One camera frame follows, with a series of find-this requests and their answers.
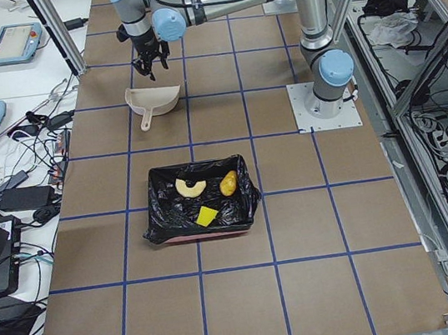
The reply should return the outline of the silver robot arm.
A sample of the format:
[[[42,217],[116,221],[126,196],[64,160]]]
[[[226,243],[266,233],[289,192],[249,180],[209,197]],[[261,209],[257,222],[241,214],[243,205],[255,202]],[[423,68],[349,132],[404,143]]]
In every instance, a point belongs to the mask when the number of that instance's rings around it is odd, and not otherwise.
[[[132,61],[136,71],[151,78],[155,60],[167,62],[169,43],[183,38],[187,29],[275,0],[109,0],[121,19],[118,40],[131,41],[137,51]],[[333,49],[333,34],[327,19],[326,0],[295,0],[301,21],[300,49],[315,77],[318,100],[342,98],[340,82],[323,76],[321,56]]]

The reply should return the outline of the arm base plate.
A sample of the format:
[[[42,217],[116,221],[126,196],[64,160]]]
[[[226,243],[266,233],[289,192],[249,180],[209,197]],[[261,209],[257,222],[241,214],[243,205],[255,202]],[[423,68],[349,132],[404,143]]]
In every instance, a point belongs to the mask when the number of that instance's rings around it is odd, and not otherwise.
[[[314,94],[314,83],[286,87],[299,133],[326,132],[362,126],[352,93],[345,87],[341,99],[326,102]]]

